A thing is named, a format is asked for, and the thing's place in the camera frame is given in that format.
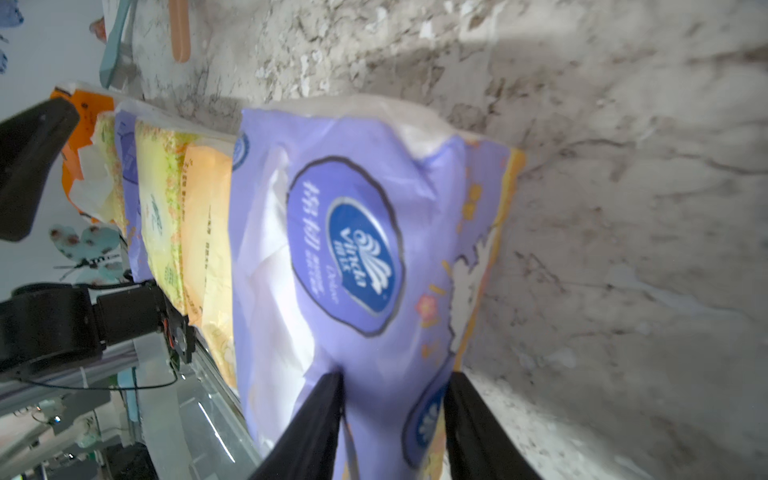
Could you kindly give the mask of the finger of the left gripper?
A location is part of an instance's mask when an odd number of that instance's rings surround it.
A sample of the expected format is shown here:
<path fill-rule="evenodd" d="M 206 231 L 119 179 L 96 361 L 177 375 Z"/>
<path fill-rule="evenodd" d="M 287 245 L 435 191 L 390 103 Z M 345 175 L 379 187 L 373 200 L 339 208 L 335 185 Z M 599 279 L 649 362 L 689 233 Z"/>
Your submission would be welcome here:
<path fill-rule="evenodd" d="M 54 98 L 1 122 L 1 239 L 19 242 L 31 232 L 50 169 L 80 116 Z"/>

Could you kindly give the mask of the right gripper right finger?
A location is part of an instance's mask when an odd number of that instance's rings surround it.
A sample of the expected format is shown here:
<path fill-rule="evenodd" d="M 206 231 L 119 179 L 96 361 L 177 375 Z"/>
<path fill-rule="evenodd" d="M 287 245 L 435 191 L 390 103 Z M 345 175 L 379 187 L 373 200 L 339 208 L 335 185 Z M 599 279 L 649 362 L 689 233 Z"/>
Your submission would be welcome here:
<path fill-rule="evenodd" d="M 540 480 L 462 372 L 451 374 L 444 398 L 453 480 Z"/>

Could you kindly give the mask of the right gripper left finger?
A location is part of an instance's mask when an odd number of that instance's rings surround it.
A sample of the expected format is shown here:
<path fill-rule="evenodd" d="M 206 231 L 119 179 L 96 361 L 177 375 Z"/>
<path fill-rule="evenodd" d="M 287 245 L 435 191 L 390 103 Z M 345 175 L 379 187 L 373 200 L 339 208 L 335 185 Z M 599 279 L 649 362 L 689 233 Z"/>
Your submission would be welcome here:
<path fill-rule="evenodd" d="M 344 405 L 343 376 L 323 375 L 250 480 L 330 480 Z"/>

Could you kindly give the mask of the orange tissue pack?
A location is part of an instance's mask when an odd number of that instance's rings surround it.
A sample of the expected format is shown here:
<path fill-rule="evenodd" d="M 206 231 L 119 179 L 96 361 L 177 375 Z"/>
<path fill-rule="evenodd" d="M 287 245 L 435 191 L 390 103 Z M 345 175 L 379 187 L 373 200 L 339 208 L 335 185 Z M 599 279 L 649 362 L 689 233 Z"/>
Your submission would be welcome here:
<path fill-rule="evenodd" d="M 75 180 L 83 180 L 78 151 L 92 144 L 91 136 L 99 113 L 113 111 L 117 101 L 111 93 L 82 82 L 65 82 L 57 85 L 51 99 L 63 98 L 72 104 L 79 115 L 79 122 L 61 150 L 61 184 L 64 194 L 70 197 Z"/>

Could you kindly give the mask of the purple tissue pack shelf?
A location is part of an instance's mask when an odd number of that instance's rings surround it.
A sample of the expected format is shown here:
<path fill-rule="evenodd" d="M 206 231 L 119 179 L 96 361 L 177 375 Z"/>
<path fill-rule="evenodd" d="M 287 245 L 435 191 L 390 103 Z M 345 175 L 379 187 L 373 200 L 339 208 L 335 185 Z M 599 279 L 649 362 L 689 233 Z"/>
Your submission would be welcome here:
<path fill-rule="evenodd" d="M 383 97 L 243 111 L 229 212 L 237 388 L 263 461 L 340 372 L 332 479 L 442 477 L 447 386 L 524 163 Z"/>
<path fill-rule="evenodd" d="M 139 199 L 135 123 L 137 116 L 130 111 L 115 115 L 115 147 L 121 162 L 125 218 L 125 239 L 128 244 L 128 260 L 133 280 L 153 278 L 148 265 L 147 251 L 142 239 L 141 204 Z"/>

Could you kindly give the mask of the green tissue pack shelf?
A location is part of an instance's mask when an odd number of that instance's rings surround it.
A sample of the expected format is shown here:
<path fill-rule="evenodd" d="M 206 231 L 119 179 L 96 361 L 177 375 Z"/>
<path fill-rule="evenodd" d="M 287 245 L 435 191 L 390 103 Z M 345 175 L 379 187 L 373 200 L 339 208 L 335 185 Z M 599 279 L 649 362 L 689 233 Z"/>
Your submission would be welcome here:
<path fill-rule="evenodd" d="M 186 312 L 181 256 L 182 168 L 187 147 L 200 136 L 148 118 L 135 123 L 142 239 L 156 283 L 180 313 Z"/>

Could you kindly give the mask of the yellow tissue pack shelf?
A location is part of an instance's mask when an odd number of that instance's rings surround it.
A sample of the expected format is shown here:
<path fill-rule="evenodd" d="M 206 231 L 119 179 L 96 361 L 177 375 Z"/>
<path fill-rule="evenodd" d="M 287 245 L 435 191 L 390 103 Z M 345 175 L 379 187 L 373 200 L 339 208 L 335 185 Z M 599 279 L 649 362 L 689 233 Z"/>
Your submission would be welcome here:
<path fill-rule="evenodd" d="M 190 144 L 182 167 L 183 293 L 190 323 L 202 334 L 224 382 L 236 387 L 229 207 L 233 145 Z"/>

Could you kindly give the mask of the purple tissue pack bottom shelf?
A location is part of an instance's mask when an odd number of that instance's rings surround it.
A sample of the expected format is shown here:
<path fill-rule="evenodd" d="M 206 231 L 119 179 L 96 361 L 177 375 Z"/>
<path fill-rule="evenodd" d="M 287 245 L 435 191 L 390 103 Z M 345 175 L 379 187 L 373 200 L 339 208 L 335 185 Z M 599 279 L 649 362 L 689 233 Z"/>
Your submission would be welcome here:
<path fill-rule="evenodd" d="M 229 212 L 237 388 L 263 461 L 340 372 L 332 479 L 442 477 L 447 386 L 524 163 L 383 97 L 243 111 Z"/>

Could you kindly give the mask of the green tissue pack with tissue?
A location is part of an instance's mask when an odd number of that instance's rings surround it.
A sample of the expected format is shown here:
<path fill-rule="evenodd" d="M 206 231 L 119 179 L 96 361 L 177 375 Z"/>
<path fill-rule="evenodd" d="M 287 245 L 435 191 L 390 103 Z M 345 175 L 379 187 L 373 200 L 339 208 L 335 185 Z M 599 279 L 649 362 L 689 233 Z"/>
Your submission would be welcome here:
<path fill-rule="evenodd" d="M 128 233 L 122 163 L 115 144 L 115 113 L 98 114 L 91 144 L 78 150 L 82 180 L 75 180 L 70 199 L 85 215 L 114 223 L 121 235 Z"/>

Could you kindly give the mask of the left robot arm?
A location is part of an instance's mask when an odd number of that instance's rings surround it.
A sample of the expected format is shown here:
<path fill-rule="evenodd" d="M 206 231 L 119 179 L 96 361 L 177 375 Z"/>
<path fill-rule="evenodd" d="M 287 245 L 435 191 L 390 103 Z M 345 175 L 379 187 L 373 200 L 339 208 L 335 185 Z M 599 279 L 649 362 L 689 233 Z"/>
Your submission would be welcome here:
<path fill-rule="evenodd" d="M 17 243 L 31 233 L 47 175 L 79 120 L 72 103 L 54 98 L 2 122 L 2 240 Z M 46 376 L 150 333 L 163 333 L 190 361 L 195 332 L 153 281 L 22 286 L 1 304 L 1 378 L 41 386 Z"/>

